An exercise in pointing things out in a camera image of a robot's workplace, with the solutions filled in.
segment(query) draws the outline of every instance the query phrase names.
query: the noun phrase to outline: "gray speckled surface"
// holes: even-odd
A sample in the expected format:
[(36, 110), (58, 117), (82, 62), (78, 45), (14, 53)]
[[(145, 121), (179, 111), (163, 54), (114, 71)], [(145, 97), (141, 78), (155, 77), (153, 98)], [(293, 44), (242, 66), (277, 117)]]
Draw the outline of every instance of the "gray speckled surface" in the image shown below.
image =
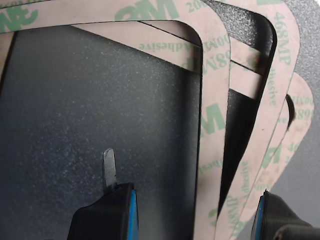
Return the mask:
[[(301, 34), (296, 72), (310, 85), (316, 111), (272, 192), (320, 227), (320, 7), (286, 2)], [(268, 52), (260, 18), (214, 8), (233, 37)], [(139, 239), (189, 239), (198, 104), (198, 76), (137, 50), (70, 26), (19, 33), (0, 95), (1, 239), (66, 239), (74, 211), (102, 194), (100, 161), (109, 147), (119, 181), (138, 189)], [(239, 109), (252, 104), (231, 92), (229, 142), (244, 124)]]

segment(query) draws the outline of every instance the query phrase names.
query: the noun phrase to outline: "green lettering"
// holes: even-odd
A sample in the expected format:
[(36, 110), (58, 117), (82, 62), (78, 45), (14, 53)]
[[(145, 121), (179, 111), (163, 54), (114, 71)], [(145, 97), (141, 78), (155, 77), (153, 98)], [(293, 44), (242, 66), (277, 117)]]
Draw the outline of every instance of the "green lettering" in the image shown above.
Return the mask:
[(140, 16), (143, 20), (166, 20), (166, 10), (171, 19), (177, 19), (179, 17), (178, 10), (173, 0), (156, 0), (156, 4), (157, 9), (149, 0), (141, 0), (135, 5), (139, 9)]
[(29, 25), (33, 23), (38, 17), (38, 10), (34, 10), (30, 17), (26, 17), (29, 13), (28, 9), (22, 9), (22, 6), (10, 7), (6, 10), (8, 17), (0, 14), (0, 33), (6, 32), (6, 27), (10, 31), (18, 31), (22, 29), (22, 25)]
[(224, 117), (217, 103), (206, 108), (207, 121), (201, 117), (201, 126), (207, 134), (213, 134), (216, 131), (215, 122), (219, 130), (226, 128)]

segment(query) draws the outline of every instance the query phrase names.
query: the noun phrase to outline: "blue edge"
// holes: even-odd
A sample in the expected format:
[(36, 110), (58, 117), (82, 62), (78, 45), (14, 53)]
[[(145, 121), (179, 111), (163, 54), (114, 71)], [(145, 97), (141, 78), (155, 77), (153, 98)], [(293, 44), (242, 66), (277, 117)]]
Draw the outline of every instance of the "blue edge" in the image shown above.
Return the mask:
[(136, 193), (136, 190), (132, 190), (127, 240), (138, 240), (138, 233), (139, 233), (139, 228), (138, 228), (137, 193)]
[(260, 240), (264, 208), (265, 208), (265, 197), (262, 196), (259, 202), (258, 210), (257, 210), (256, 231), (255, 231), (254, 240)]

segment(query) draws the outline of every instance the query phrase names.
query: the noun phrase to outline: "adhesive gasket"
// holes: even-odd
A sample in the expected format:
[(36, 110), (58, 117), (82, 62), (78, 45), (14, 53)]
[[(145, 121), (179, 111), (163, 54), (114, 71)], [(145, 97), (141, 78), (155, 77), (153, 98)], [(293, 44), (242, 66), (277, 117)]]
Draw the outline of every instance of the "adhesive gasket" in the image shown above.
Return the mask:
[[(155, 10), (153, 6), (156, 3), (159, 11)], [(137, 2), (135, 0), (112, 2), (106, 0), (90, 2), (84, 0), (43, 1), (2, 9), (0, 11), (0, 32), (72, 24), (155, 19), (184, 22), (198, 33), (203, 42), (216, 37), (216, 33), (226, 36), (227, 31), (223, 23), (210, 7), (203, 6), (198, 11), (189, 13), (187, 3), (187, 0), (149, 0), (145, 2)], [(122, 19), (128, 14), (130, 19)], [(213, 160), (219, 161), (223, 158), (224, 153), (226, 124), (224, 117), (227, 114), (229, 92), (229, 43), (218, 49), (212, 48), (203, 54), (204, 60), (217, 57), (223, 58), (223, 63), (219, 69), (215, 71), (204, 69), (202, 73), (201, 122), (206, 124), (207, 121), (205, 119), (211, 117), (210, 111), (212, 109), (219, 110), (221, 119), (218, 129), (209, 128), (207, 133), (201, 132), (198, 147), (198, 161), (200, 164), (209, 164)], [(215, 202), (219, 201), (219, 195), (216, 195), (215, 189), (220, 189), (221, 169), (216, 168), (215, 170), (210, 175), (199, 175), (197, 179), (195, 239), (212, 239), (215, 234), (215, 229), (211, 226), (211, 220), (208, 218), (208, 212), (210, 209), (215, 208)]]

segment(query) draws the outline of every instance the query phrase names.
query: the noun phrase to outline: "gray background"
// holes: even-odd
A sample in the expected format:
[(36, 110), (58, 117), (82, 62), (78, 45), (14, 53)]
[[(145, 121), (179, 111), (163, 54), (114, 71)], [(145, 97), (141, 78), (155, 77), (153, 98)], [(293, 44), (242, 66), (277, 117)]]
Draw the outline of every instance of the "gray background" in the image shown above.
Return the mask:
[[(312, 89), (316, 111), (272, 192), (320, 227), (320, 7), (286, 2), (300, 30), (296, 72)], [(268, 52), (263, 20), (220, 3), (213, 8), (231, 36)], [(109, 147), (119, 182), (138, 190), (139, 239), (190, 239), (199, 92), (197, 75), (71, 26), (18, 33), (0, 94), (1, 239), (66, 239), (75, 210), (102, 194), (101, 156)], [(252, 122), (241, 122), (241, 111), (254, 108), (230, 92), (227, 150), (245, 137), (235, 129)]]

